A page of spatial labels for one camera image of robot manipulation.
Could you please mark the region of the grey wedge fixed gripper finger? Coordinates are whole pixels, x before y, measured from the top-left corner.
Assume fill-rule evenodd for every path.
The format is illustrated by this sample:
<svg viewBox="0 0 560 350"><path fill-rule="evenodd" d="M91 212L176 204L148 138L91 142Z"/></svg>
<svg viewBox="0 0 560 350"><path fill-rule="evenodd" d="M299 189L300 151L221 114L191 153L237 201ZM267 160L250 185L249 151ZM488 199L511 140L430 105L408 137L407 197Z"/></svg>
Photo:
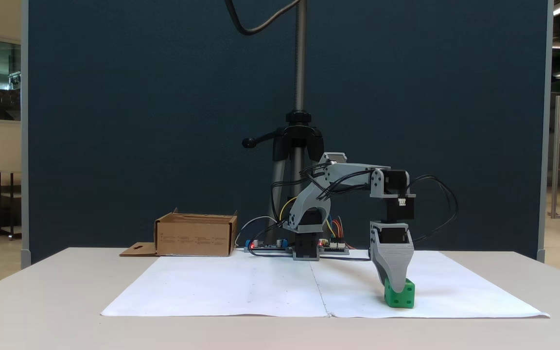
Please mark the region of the grey wedge fixed gripper finger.
<svg viewBox="0 0 560 350"><path fill-rule="evenodd" d="M382 285L386 284L395 293L401 293L406 286L407 269L414 254L412 243L371 244L371 261L376 267Z"/></svg>

